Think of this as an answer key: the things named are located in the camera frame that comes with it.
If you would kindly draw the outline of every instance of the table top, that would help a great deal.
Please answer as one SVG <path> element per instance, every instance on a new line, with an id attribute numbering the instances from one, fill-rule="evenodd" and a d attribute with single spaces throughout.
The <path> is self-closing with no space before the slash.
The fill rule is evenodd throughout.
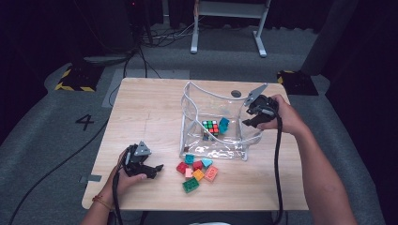
<path id="1" fill-rule="evenodd" d="M 265 130 L 261 141 L 250 146 L 248 160 L 212 158 L 219 169 L 214 181 L 202 179 L 200 187 L 186 193 L 185 176 L 176 170 L 184 158 L 179 156 L 182 108 L 181 98 L 187 82 L 220 96 L 231 97 L 238 90 L 243 97 L 260 82 L 218 82 L 195 80 L 138 79 L 122 81 L 108 126 L 105 130 L 91 174 L 99 182 L 88 182 L 82 205 L 89 208 L 121 152 L 129 145 L 144 141 L 152 151 L 145 165 L 164 167 L 155 179 L 146 179 L 131 187 L 119 199 L 125 210 L 197 210 L 243 211 L 278 210 L 274 176 L 276 130 Z M 281 94 L 284 88 L 269 83 L 263 95 Z M 279 172 L 285 210 L 308 210 L 302 185 L 301 163 L 296 140 L 282 135 Z"/>

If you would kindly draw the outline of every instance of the white metal frame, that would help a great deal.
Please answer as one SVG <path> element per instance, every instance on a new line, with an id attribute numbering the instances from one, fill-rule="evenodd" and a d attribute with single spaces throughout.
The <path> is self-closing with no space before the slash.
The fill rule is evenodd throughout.
<path id="1" fill-rule="evenodd" d="M 266 57 L 267 52 L 261 40 L 264 23 L 268 14 L 269 4 L 271 0 L 267 0 L 265 4 L 246 4 L 246 3 L 228 3 L 228 2 L 207 2 L 197 1 L 194 13 L 194 27 L 191 43 L 191 53 L 198 52 L 198 17 L 203 16 L 222 16 L 222 17 L 239 17 L 239 18 L 255 18 L 260 19 L 258 31 L 253 31 L 255 43 L 261 57 Z"/>

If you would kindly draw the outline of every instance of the number 4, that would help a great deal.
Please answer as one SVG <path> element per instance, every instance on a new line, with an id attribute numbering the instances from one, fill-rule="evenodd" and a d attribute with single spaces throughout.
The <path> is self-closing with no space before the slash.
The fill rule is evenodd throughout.
<path id="1" fill-rule="evenodd" d="M 76 120 L 76 124 L 84 124 L 83 130 L 85 131 L 87 129 L 88 124 L 94 124 L 94 121 L 90 121 L 91 115 L 87 114 L 83 116 L 82 118 Z"/>

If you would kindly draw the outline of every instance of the person's right arm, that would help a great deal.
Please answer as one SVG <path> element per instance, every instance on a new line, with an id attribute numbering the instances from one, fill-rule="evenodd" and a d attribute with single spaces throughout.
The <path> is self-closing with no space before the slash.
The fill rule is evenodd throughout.
<path id="1" fill-rule="evenodd" d="M 279 103 L 283 132 L 291 133 L 298 143 L 304 195 L 314 224 L 357 224 L 345 187 L 323 154 L 313 133 L 282 96 L 272 98 Z M 258 125 L 260 129 L 276 127 L 276 120 Z"/>

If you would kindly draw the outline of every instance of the clear bag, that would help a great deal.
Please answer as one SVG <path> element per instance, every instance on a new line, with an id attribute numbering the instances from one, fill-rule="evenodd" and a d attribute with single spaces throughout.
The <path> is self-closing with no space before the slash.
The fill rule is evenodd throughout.
<path id="1" fill-rule="evenodd" d="M 249 146 L 261 140 L 262 130 L 242 124 L 252 118 L 246 113 L 245 100 L 245 97 L 222 97 L 188 82 L 181 99 L 180 156 L 247 160 Z M 219 127 L 221 121 L 229 123 L 224 132 L 212 133 L 205 128 L 207 121 L 214 121 Z"/>

